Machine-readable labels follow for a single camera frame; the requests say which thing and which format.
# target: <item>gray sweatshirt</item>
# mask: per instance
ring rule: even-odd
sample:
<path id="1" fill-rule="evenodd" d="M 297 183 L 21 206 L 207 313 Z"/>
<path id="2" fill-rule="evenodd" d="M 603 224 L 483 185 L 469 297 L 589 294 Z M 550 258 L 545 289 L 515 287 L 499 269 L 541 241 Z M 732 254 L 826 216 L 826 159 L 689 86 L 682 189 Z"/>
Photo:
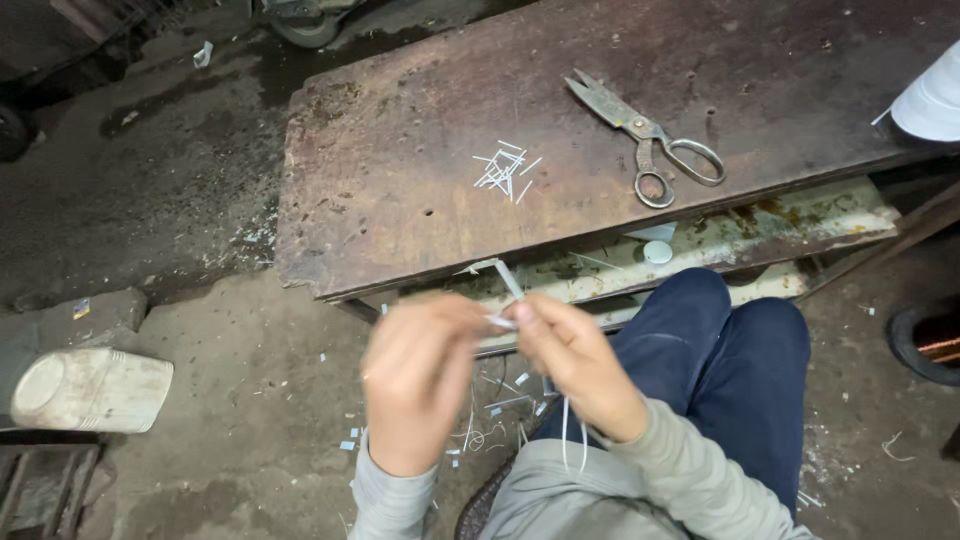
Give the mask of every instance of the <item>gray sweatshirt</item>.
<path id="1" fill-rule="evenodd" d="M 815 539 L 796 527 L 774 492 L 747 478 L 739 465 L 685 418 L 647 399 L 649 429 L 616 444 L 591 432 L 606 451 L 569 441 L 564 469 L 559 439 L 520 449 L 493 502 L 486 539 L 638 538 Z M 360 443 L 353 498 L 358 515 L 353 540 L 419 539 L 438 469 L 401 479 L 370 458 Z"/>

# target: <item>cart wheel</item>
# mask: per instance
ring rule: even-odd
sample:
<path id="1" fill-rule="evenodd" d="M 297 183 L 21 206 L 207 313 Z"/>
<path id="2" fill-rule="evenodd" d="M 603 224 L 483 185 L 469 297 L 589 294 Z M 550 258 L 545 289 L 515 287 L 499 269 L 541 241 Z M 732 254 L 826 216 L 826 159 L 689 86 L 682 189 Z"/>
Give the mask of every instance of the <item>cart wheel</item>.
<path id="1" fill-rule="evenodd" d="M 30 128 L 15 109 L 0 103 L 0 161 L 19 158 L 30 146 Z"/>
<path id="2" fill-rule="evenodd" d="M 955 367 L 957 364 L 954 361 L 936 362 L 919 349 L 924 345 L 930 345 L 928 343 L 930 338 L 921 335 L 926 333 L 923 330 L 924 326 L 950 320 L 956 316 L 958 308 L 960 308 L 960 299 L 950 298 L 898 311 L 887 323 L 887 343 L 894 356 L 925 379 L 947 386 L 960 386 L 960 367 Z M 955 326 L 952 325 L 952 327 L 954 331 L 957 330 Z"/>
<path id="3" fill-rule="evenodd" d="M 283 19 L 272 19 L 270 25 L 287 41 L 307 49 L 319 49 L 340 33 L 340 17 L 332 15 L 323 17 L 315 25 L 290 26 Z"/>

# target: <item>scissors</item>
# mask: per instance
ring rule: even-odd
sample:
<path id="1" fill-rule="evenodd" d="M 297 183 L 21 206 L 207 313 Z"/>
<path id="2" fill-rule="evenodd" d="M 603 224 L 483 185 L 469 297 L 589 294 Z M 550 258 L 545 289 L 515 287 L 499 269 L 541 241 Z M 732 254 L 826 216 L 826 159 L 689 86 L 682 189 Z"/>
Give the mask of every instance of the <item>scissors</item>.
<path id="1" fill-rule="evenodd" d="M 657 167 L 654 166 L 654 140 L 660 142 L 660 148 L 663 149 L 663 153 L 670 162 L 684 171 L 686 176 L 700 184 L 713 187 L 727 178 L 727 169 L 724 167 L 723 161 L 706 145 L 688 138 L 671 138 L 670 135 L 666 134 L 660 124 L 635 111 L 617 97 L 616 94 L 604 88 L 603 85 L 588 74 L 579 69 L 574 69 L 574 71 L 577 72 L 577 76 L 583 81 L 582 84 L 569 77 L 564 77 L 566 83 L 570 85 L 570 88 L 573 90 L 573 93 L 577 94 L 577 97 L 579 97 L 581 101 L 587 104 L 588 107 L 593 109 L 593 111 L 599 114 L 604 120 L 607 120 L 610 125 L 615 128 L 623 128 L 637 142 L 636 167 L 639 169 L 639 172 L 636 173 L 636 180 L 634 180 L 634 191 L 636 191 L 636 196 L 647 206 L 655 209 L 663 209 L 673 203 L 673 187 L 671 187 L 670 183 L 657 171 Z M 693 167 L 686 164 L 673 153 L 675 148 L 685 148 L 705 158 L 713 165 L 713 168 L 717 172 L 717 177 L 710 178 L 693 170 Z M 652 189 L 641 189 L 640 184 L 644 177 L 656 179 L 660 183 L 660 186 L 653 186 Z"/>

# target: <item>tire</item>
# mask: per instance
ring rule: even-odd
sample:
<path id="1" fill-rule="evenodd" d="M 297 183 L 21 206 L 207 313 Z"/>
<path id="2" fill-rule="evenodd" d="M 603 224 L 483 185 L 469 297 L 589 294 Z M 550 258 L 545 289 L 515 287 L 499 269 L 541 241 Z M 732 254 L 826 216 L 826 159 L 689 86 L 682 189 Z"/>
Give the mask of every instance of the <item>tire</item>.
<path id="1" fill-rule="evenodd" d="M 324 47 L 340 34 L 340 17 L 330 15 L 321 19 L 316 26 L 290 26 L 283 19 L 273 19 L 270 25 L 284 39 L 306 49 Z"/>
<path id="2" fill-rule="evenodd" d="M 0 161 L 14 161 L 30 146 L 30 127 L 11 107 L 0 104 Z"/>
<path id="3" fill-rule="evenodd" d="M 887 323 L 887 343 L 897 360 L 925 379 L 947 386 L 960 386 L 960 368 L 934 362 L 921 353 L 913 341 L 913 332 L 918 324 L 926 319 L 954 313 L 958 307 L 960 300 L 951 298 L 924 306 L 908 307 L 890 317 Z"/>

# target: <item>blue pants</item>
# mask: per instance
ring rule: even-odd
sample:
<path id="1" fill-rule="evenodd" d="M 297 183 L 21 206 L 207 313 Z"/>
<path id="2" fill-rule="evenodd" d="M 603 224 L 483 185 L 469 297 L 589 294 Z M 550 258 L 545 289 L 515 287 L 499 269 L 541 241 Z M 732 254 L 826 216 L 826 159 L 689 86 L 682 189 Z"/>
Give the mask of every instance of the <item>blue pants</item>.
<path id="1" fill-rule="evenodd" d="M 720 276 L 690 268 L 657 287 L 612 344 L 645 396 L 667 402 L 796 512 L 810 342 L 792 304 L 763 298 L 731 310 Z M 559 439 L 562 425 L 554 407 L 534 438 Z M 582 442 L 572 409 L 566 440 Z"/>

